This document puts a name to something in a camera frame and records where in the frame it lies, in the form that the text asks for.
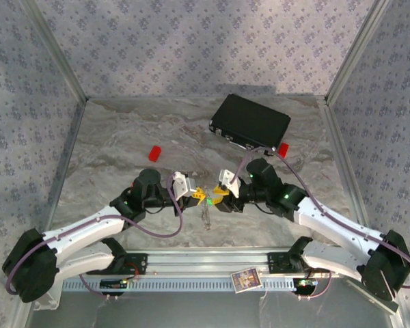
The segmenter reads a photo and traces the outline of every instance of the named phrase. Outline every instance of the small card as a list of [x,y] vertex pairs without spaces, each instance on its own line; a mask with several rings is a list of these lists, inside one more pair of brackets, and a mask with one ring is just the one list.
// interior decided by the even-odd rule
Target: small card
[[245,292],[262,286],[260,276],[256,268],[250,268],[231,274],[235,293]]

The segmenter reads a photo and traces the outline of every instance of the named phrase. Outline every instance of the red cube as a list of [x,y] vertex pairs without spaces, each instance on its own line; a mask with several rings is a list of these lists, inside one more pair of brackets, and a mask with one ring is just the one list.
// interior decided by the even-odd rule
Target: red cube
[[278,154],[280,154],[282,158],[285,159],[287,155],[287,151],[288,151],[288,144],[284,142],[281,143],[281,146],[279,147],[279,150],[278,150]]
[[152,162],[156,162],[159,158],[159,155],[161,154],[161,147],[159,146],[153,146],[152,150],[150,151],[149,154],[149,160]]

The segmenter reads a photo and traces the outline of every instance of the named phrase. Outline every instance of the black box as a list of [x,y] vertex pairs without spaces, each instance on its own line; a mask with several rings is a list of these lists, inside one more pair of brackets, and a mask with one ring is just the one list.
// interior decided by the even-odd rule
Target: black box
[[247,149],[278,149],[289,123],[286,114],[230,94],[211,119],[210,130]]

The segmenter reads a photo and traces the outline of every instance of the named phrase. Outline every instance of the wall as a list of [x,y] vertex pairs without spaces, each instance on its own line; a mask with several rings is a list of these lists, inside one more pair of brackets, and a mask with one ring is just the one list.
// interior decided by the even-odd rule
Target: wall
[[15,300],[1,265],[25,230],[46,224],[77,103],[18,2],[0,1],[0,327]]
[[91,97],[326,94],[374,0],[38,0]]
[[372,225],[410,247],[410,0],[392,3],[333,109]]

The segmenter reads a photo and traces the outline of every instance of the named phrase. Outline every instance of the marble surface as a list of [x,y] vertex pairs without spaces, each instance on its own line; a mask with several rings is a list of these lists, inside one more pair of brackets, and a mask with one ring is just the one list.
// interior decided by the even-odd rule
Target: marble surface
[[[292,121],[284,141],[287,159],[314,195],[349,216],[336,164],[315,97],[252,98],[288,114]],[[209,192],[221,168],[235,171],[245,151],[217,137],[208,122],[223,98],[148,98],[89,101],[85,109],[52,228],[100,210],[127,188],[139,172],[154,167],[166,179],[174,171],[189,172]],[[153,145],[162,147],[157,163],[148,160]],[[284,182],[296,178],[268,159]],[[166,208],[147,215],[141,225],[158,233],[177,229],[178,218]],[[127,249],[147,247],[291,246],[300,236],[328,241],[287,219],[266,215],[254,206],[245,212],[221,213],[204,202],[184,212],[184,230],[174,238],[154,238],[128,229],[116,238]]]

